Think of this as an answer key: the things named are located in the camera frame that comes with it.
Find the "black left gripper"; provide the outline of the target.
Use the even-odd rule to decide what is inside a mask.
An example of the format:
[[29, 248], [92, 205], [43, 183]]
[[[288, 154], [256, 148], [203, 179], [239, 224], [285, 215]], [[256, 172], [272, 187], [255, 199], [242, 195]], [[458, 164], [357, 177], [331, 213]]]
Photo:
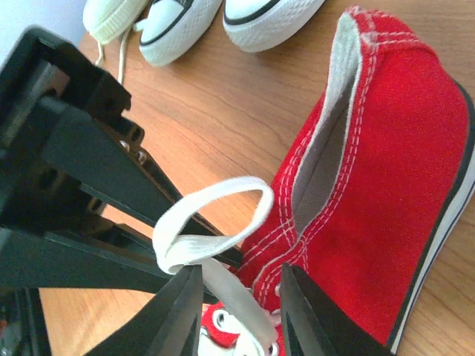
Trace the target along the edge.
[[143, 289], [153, 226], [181, 195], [122, 116], [127, 91], [71, 43], [27, 29], [1, 71], [1, 285]]

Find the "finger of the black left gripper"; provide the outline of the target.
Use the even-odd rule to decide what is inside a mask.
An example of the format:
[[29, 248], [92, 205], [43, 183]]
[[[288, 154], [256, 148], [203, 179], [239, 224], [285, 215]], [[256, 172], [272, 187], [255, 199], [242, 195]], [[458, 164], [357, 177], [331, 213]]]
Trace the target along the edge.
[[1, 286], [157, 293], [171, 277], [153, 257], [70, 231], [1, 229]]

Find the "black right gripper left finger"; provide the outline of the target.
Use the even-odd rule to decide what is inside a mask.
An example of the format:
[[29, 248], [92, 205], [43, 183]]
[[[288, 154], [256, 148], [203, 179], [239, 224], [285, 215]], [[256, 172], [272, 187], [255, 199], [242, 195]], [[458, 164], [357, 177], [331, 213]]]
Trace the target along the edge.
[[89, 355], [197, 355], [203, 304], [200, 266], [186, 266]]

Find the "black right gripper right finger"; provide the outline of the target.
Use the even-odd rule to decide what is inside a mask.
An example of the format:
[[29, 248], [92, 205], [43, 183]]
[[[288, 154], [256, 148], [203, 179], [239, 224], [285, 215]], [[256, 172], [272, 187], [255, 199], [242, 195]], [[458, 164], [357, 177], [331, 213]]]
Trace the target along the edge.
[[298, 266], [283, 264], [281, 322], [286, 355], [391, 355]]

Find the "white shoelace of red shoe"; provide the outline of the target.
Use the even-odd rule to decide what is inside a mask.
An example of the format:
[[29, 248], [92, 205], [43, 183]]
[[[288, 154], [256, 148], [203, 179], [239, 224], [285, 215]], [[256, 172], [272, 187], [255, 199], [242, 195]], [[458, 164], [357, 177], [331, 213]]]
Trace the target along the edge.
[[[247, 191], [260, 191], [261, 199], [250, 223], [238, 234], [207, 237], [181, 233], [202, 207]], [[157, 265], [165, 273], [176, 274], [184, 266], [201, 266], [203, 284], [240, 323], [236, 355], [265, 355], [278, 339], [278, 333], [251, 292], [214, 257], [253, 234], [268, 217], [273, 200], [273, 190], [258, 177], [226, 179], [181, 198], [158, 219], [152, 234]]]

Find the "red canvas sneaker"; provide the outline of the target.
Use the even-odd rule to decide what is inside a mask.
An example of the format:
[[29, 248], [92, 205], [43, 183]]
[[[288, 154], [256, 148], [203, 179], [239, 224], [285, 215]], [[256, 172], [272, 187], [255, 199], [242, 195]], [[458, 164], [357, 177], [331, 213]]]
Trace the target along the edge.
[[404, 22], [340, 16], [327, 85], [272, 182], [275, 201], [234, 269], [275, 317], [302, 268], [392, 354], [429, 268], [474, 193], [474, 104]]

